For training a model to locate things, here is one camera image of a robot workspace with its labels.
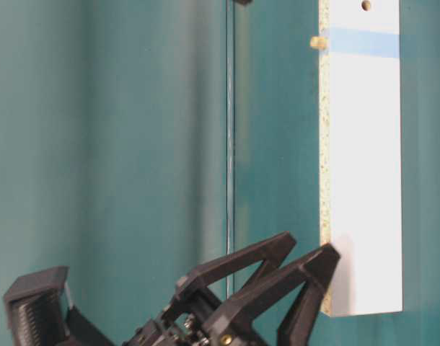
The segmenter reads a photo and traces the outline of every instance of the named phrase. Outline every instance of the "brass screw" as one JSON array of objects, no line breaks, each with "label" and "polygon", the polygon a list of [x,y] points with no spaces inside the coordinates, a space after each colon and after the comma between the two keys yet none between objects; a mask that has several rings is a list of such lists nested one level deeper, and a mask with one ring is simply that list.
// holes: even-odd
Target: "brass screw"
[{"label": "brass screw", "polygon": [[224,335],[223,337],[221,337],[221,339],[220,339],[221,344],[222,344],[222,345],[225,345],[225,346],[231,344],[232,341],[233,341],[233,338],[232,338],[232,336],[231,336],[230,334],[225,334],[225,335]]},{"label": "brass screw", "polygon": [[369,0],[364,0],[361,3],[361,7],[363,8],[364,11],[369,11],[372,7],[371,2]]},{"label": "brass screw", "polygon": [[320,36],[313,36],[309,41],[309,46],[313,49],[324,50],[327,48],[327,38]]}]

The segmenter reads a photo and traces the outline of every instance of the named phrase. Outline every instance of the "teal backdrop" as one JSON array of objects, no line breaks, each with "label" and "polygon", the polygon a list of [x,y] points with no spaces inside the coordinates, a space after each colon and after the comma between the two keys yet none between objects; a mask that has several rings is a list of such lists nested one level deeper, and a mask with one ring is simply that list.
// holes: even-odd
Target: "teal backdrop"
[{"label": "teal backdrop", "polygon": [[[405,311],[321,315],[311,345],[440,345],[440,1],[401,4]],[[0,0],[0,345],[18,275],[70,265],[119,345],[224,253],[233,41],[234,245],[318,245],[317,1],[236,5],[226,28],[224,0]],[[255,323],[271,345],[294,296]]]},{"label": "teal backdrop", "polygon": [[225,65],[222,1],[0,0],[0,345],[18,275],[120,345],[225,252]]},{"label": "teal backdrop", "polygon": [[[317,1],[236,8],[238,248],[280,231],[298,239],[291,258],[319,244],[317,20]],[[400,39],[405,310],[320,314],[310,345],[440,345],[440,1],[402,0]],[[273,345],[294,296],[255,323]]]}]

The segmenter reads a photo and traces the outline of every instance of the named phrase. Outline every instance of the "screw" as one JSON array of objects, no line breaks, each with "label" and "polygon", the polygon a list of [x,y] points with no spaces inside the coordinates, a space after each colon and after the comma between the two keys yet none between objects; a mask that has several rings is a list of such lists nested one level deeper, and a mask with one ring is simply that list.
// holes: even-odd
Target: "screw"
[{"label": "screw", "polygon": [[231,344],[232,341],[233,341],[233,338],[232,338],[232,336],[231,336],[230,334],[225,334],[225,335],[224,335],[223,337],[221,337],[221,339],[220,339],[221,344],[222,344],[222,345],[225,345],[225,346]]},{"label": "screw", "polygon": [[194,325],[194,316],[193,315],[189,315],[185,322],[183,323],[183,325],[185,326],[186,329],[191,329],[193,328]]},{"label": "screw", "polygon": [[199,345],[200,346],[209,346],[211,342],[208,341],[208,339],[206,337],[203,337],[201,340],[199,340]]}]

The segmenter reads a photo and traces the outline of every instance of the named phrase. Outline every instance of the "blue stripe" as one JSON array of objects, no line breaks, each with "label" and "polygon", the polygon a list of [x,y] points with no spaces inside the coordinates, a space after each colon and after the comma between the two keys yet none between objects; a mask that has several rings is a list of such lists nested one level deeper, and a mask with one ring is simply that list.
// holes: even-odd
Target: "blue stripe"
[{"label": "blue stripe", "polygon": [[400,36],[384,32],[334,27],[329,32],[329,51],[383,58],[400,57]]}]

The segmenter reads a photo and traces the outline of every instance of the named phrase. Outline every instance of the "white board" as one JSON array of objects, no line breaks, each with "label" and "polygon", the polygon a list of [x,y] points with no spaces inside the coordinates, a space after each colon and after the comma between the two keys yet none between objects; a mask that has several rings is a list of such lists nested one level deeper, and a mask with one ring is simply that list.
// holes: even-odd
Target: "white board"
[{"label": "white board", "polygon": [[321,232],[342,254],[323,310],[401,311],[399,1],[320,6]]}]

